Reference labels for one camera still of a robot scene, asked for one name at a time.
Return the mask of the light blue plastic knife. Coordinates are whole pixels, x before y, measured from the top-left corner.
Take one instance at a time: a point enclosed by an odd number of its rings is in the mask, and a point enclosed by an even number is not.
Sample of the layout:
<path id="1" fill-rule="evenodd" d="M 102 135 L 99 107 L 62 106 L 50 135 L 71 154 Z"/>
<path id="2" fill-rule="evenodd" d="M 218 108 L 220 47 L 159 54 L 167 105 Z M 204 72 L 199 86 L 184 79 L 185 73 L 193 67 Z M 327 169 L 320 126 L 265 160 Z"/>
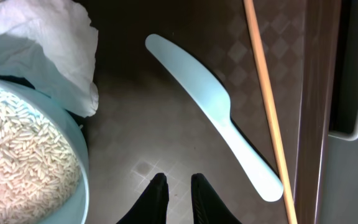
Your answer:
<path id="1" fill-rule="evenodd" d="M 231 121 L 231 100 L 218 79 L 199 60 L 160 35 L 147 36 L 145 46 L 218 130 L 262 199 L 279 200 L 281 180 Z"/>

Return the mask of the wooden chopstick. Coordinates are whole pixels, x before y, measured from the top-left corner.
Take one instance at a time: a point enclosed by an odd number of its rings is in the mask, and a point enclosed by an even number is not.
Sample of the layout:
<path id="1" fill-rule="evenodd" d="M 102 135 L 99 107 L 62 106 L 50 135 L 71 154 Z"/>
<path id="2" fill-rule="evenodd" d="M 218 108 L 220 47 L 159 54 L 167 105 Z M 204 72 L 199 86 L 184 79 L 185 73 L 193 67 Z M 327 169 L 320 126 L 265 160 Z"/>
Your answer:
<path id="1" fill-rule="evenodd" d="M 290 179 L 288 176 L 287 163 L 283 149 L 282 137 L 277 118 L 275 102 L 270 84 L 269 71 L 260 36 L 259 26 L 255 13 L 254 3 L 252 0 L 244 0 L 244 9 L 247 18 L 247 25 L 249 28 L 250 40 L 252 43 L 252 50 L 254 54 L 255 66 L 259 76 L 260 88 L 262 91 L 262 98 L 264 101 L 265 112 L 267 115 L 268 126 L 272 139 L 275 160 L 278 167 L 280 179 L 283 184 L 283 198 L 285 201 L 285 208 L 287 211 L 287 218 L 289 224 L 297 224 L 296 211 L 291 191 Z"/>

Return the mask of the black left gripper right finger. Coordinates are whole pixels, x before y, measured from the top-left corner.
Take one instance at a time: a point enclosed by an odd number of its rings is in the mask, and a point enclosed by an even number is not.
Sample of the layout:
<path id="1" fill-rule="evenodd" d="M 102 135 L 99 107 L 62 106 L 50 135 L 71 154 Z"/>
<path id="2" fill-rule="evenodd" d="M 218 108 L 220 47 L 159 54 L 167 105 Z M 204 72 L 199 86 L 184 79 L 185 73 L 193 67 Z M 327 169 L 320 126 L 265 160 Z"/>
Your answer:
<path id="1" fill-rule="evenodd" d="M 191 176 L 191 201 L 194 224 L 241 224 L 201 173 Z"/>

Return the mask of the white tissue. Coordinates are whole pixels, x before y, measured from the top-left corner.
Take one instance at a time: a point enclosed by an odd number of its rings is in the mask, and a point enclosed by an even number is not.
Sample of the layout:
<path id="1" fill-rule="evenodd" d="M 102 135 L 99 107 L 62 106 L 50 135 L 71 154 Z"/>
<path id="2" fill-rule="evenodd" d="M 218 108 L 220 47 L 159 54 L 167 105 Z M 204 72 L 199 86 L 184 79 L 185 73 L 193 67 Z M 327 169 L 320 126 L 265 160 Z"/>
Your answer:
<path id="1" fill-rule="evenodd" d="M 98 30 L 72 0 L 0 1 L 0 75 L 26 79 L 81 117 L 99 105 L 93 81 Z"/>

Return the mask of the light blue rice bowl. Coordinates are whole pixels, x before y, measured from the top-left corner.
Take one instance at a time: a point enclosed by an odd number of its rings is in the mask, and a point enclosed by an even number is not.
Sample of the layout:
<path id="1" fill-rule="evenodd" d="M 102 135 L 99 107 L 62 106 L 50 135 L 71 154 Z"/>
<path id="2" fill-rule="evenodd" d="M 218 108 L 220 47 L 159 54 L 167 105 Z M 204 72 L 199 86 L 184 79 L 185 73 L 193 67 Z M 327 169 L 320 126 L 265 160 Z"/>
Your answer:
<path id="1" fill-rule="evenodd" d="M 74 119 L 36 90 L 0 80 L 0 223 L 84 223 L 88 172 Z"/>

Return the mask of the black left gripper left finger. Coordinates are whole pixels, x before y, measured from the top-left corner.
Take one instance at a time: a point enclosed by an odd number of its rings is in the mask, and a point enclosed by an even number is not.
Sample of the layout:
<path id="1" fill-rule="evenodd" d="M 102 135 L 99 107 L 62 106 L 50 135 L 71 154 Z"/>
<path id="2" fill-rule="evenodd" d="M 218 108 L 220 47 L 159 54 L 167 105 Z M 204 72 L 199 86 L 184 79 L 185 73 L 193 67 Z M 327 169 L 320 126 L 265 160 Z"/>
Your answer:
<path id="1" fill-rule="evenodd" d="M 166 224 L 168 202 L 167 177 L 157 173 L 117 224 Z"/>

